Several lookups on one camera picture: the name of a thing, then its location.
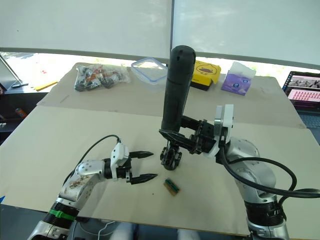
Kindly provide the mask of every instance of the floor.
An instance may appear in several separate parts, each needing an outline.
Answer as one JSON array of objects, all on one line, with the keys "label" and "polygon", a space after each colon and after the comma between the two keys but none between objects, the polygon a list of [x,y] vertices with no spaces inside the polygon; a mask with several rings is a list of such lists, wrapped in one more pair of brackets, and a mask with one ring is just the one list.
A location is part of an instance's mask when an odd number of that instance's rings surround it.
[{"label": "floor", "polygon": [[[18,208],[8,205],[0,204],[0,239],[1,240],[24,240],[27,239],[38,221],[45,216],[44,212],[35,210]],[[102,229],[106,224],[98,219],[88,218],[81,219],[87,222],[78,222],[74,232],[74,239],[81,240],[96,240],[98,236],[96,233]],[[105,235],[115,230],[119,222],[112,223],[101,232]],[[71,226],[70,235],[67,240],[71,240],[71,232],[74,224]],[[149,225],[134,225],[135,239],[137,240],[176,240],[177,229],[149,226]],[[241,240],[242,237],[222,235],[210,232],[198,232],[201,240]],[[100,240],[108,240],[111,234],[101,236]]]}]

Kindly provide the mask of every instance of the white table surface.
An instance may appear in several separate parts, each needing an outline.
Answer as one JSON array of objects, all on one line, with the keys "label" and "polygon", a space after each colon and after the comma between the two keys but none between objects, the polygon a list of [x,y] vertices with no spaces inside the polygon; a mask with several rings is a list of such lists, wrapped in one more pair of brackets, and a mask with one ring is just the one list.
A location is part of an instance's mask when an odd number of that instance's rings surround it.
[{"label": "white table surface", "polygon": [[[159,117],[163,115],[165,91],[149,91],[130,68],[130,83],[121,83],[111,89],[77,92],[74,90],[76,65],[38,105]],[[184,115],[197,120],[214,120],[217,105],[234,104],[236,123],[306,128],[274,77],[254,77],[246,96],[221,90],[224,79],[225,75],[222,74],[219,82],[212,84],[208,91],[191,87]]]},{"label": "white table surface", "polygon": [[[160,164],[166,144],[158,133],[161,117],[119,112],[37,106],[0,146],[0,196],[3,204],[48,211],[63,180],[83,153],[101,137],[117,134],[131,151],[154,156],[132,161],[133,174],[157,173],[137,185],[125,180],[99,183],[80,216],[229,234],[247,234],[243,200],[222,165],[182,150],[180,166]],[[262,157],[285,164],[297,188],[319,188],[320,147],[305,128],[235,123],[232,135],[253,142]],[[106,140],[88,159],[109,157],[115,141]],[[273,168],[278,188],[290,177]],[[181,188],[172,196],[163,186],[170,177]],[[290,198],[284,203],[291,238],[319,239],[319,200]]]}]

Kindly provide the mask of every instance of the plastic bag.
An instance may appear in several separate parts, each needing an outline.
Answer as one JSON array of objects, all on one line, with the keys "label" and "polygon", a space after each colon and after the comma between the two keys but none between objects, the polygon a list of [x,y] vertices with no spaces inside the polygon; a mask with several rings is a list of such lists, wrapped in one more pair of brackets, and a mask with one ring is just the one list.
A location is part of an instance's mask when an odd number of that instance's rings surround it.
[{"label": "plastic bag", "polygon": [[78,92],[105,87],[112,88],[114,85],[131,82],[127,69],[124,66],[109,66],[92,64],[89,66],[77,65],[77,75],[74,89]]}]

